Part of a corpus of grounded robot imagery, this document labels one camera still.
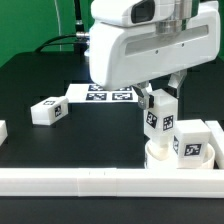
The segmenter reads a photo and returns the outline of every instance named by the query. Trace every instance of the white cube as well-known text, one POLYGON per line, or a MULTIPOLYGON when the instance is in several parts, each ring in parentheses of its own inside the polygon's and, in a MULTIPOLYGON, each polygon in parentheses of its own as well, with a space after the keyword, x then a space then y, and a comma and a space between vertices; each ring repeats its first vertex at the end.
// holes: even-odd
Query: white cube
POLYGON ((49 97, 48 99, 31 107, 33 124, 51 125, 68 114, 68 99, 62 97, 49 97))
POLYGON ((198 168, 202 165, 211 131, 202 120, 176 121, 173 150, 177 168, 198 168))
POLYGON ((162 89, 150 94, 154 96, 154 107, 144 111, 144 133, 155 144, 163 147, 173 136, 178 100, 162 89))
POLYGON ((5 121, 0 121, 0 146, 5 141, 7 136, 8 136, 8 133, 6 129, 6 123, 5 121))

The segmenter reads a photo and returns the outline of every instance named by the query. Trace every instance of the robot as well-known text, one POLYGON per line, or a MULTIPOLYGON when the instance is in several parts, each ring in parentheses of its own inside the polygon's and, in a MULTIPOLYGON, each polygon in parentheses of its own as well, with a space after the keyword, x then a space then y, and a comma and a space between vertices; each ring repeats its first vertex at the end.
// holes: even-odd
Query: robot
MULTIPOLYGON (((187 69, 216 58, 220 48, 218 2, 95 0, 91 11, 95 19, 90 30, 92 80, 109 91, 133 86, 144 110, 150 154, 167 159, 178 101, 163 90, 148 93, 146 88, 149 80, 171 74, 168 87, 178 98, 187 69)), ((203 145, 209 139, 206 127, 205 132, 208 137, 203 145)), ((195 168, 192 164, 185 168, 195 168)))

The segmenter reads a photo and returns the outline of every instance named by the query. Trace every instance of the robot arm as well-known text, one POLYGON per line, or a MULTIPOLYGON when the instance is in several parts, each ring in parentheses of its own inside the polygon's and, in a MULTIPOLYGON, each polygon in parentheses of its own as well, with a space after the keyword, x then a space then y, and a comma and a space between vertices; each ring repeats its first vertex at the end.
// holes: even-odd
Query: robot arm
POLYGON ((106 90, 186 70, 219 51, 217 1, 95 0, 92 14, 90 74, 106 90))

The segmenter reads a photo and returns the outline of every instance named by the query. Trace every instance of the marker sticker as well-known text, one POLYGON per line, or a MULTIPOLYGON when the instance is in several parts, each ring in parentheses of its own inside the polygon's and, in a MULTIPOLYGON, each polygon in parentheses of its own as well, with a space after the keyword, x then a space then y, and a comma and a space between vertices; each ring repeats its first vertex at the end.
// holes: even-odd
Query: marker sticker
POLYGON ((54 112, 55 112, 55 117, 60 116, 61 115, 61 105, 55 107, 54 112))
POLYGON ((55 103, 55 101, 45 101, 43 105, 53 105, 55 103))
POLYGON ((157 123, 157 117, 151 112, 148 112, 146 122, 155 129, 157 123))
POLYGON ((113 93, 112 100, 133 100, 132 93, 113 93))
POLYGON ((199 156, 202 144, 186 145, 184 156, 199 156))
POLYGON ((99 85, 89 85, 88 91, 90 91, 90 92, 97 92, 97 91, 104 91, 104 90, 99 85))
POLYGON ((86 96, 87 101, 106 101, 106 93, 88 93, 86 96))
POLYGON ((173 115, 163 118, 163 131, 173 128, 173 115))
POLYGON ((179 141, 176 138, 176 136, 174 136, 174 140, 173 140, 173 149, 176 152, 176 154, 178 154, 178 150, 179 150, 179 141))

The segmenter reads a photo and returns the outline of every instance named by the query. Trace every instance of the white block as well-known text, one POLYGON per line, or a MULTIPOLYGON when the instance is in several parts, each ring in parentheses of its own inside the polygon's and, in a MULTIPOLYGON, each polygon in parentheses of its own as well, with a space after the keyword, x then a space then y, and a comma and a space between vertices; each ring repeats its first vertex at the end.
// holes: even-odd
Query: white block
POLYGON ((211 130, 209 143, 215 149, 215 161, 219 169, 224 169, 224 132, 217 121, 205 122, 211 130))
POLYGON ((51 125, 68 114, 68 99, 49 97, 31 107, 33 124, 51 125))
POLYGON ((202 165, 211 131, 202 120, 176 121, 173 149, 178 168, 198 168, 202 165))
POLYGON ((0 146, 7 138, 8 133, 6 129, 6 123, 5 121, 0 121, 0 146))
POLYGON ((162 89, 150 94, 154 96, 154 107, 144 111, 144 133, 162 147, 167 145, 173 136, 178 100, 162 89))

